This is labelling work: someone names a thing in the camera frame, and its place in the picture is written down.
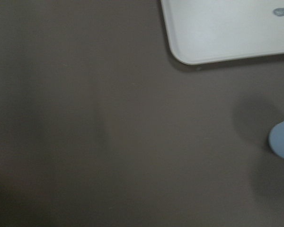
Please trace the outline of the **cream rabbit tray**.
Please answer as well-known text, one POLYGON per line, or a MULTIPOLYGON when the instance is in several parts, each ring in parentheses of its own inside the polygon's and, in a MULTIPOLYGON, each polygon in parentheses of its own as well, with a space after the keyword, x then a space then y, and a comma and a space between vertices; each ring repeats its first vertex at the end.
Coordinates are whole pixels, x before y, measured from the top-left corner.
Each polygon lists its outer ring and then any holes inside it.
POLYGON ((284 54, 284 0, 163 0, 169 48, 198 65, 284 54))

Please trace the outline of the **light blue cup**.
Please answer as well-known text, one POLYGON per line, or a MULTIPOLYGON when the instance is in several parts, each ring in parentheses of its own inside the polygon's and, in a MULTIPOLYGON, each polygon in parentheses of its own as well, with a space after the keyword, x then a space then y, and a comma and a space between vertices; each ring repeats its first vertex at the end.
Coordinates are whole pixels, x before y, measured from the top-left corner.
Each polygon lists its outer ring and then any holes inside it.
POLYGON ((269 133, 268 142, 272 151, 284 159, 284 121, 272 128, 269 133))

